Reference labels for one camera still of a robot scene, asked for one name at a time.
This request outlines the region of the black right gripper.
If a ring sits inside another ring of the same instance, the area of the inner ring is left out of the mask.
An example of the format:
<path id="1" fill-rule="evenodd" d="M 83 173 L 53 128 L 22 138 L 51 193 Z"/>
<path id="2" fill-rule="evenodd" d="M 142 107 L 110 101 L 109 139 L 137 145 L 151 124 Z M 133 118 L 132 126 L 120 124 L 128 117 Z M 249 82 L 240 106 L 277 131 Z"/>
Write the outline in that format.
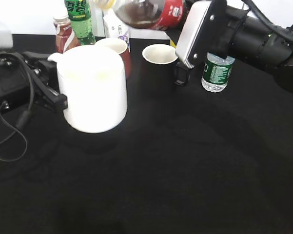
<path id="1" fill-rule="evenodd" d="M 239 26 L 246 16 L 246 10 L 228 6 L 225 0 L 213 0 L 205 16 L 203 25 L 203 50 L 226 58 Z M 174 67 L 175 84 L 186 86 L 190 70 L 182 62 Z"/>

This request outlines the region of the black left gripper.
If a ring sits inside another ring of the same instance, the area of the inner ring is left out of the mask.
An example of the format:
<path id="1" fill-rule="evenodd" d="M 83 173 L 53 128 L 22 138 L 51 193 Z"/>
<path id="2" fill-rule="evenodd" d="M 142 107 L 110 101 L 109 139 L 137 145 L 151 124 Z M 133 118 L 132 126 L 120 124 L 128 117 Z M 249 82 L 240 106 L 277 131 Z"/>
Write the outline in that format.
<path id="1" fill-rule="evenodd" d="M 67 96 L 56 92 L 58 90 L 56 65 L 48 61 L 49 54 L 23 52 L 21 56 L 30 69 L 33 70 L 33 81 L 40 89 L 56 112 L 68 108 Z M 6 113 L 29 103 L 30 88 L 20 63 L 15 58 L 0 55 L 0 105 L 7 101 L 9 108 Z"/>

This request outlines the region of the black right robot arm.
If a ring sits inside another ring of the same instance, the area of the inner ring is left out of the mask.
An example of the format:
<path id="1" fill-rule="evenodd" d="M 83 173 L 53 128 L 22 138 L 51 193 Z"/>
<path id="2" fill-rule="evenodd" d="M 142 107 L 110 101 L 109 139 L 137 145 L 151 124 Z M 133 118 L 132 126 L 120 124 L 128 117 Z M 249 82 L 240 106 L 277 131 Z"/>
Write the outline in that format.
<path id="1" fill-rule="evenodd" d="M 201 65 L 207 53 L 230 56 L 272 75 L 278 86 L 293 94 L 293 29 L 267 26 L 224 0 L 189 3 L 187 17 L 166 32 L 189 69 Z"/>

